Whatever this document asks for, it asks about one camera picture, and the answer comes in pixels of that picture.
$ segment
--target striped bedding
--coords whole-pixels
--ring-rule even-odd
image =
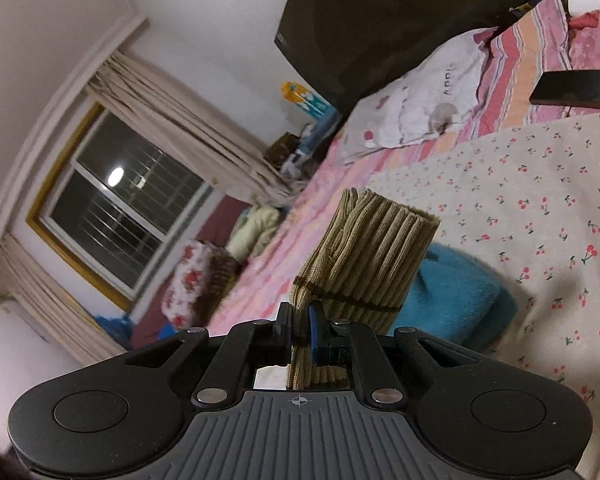
[[[478,88],[480,105],[459,131],[418,146],[381,150],[348,166],[336,162],[336,140],[275,238],[222,301],[208,327],[211,335],[227,333],[243,320],[275,318],[279,302],[286,298],[294,276],[318,244],[344,189],[364,187],[375,172],[409,166],[500,128],[567,116],[567,108],[533,106],[528,96],[543,70],[570,68],[562,3],[543,0],[491,42],[490,60]]]

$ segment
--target black phone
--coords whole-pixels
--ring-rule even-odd
[[[529,102],[533,105],[581,106],[600,110],[600,70],[544,72]]]

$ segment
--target dark brown headboard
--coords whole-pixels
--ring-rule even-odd
[[[288,0],[275,42],[291,65],[346,114],[444,41],[510,25],[529,0]]]

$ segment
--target floral pillow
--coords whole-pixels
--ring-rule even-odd
[[[177,330],[203,326],[236,269],[237,262],[225,249],[189,241],[162,300],[162,313]]]

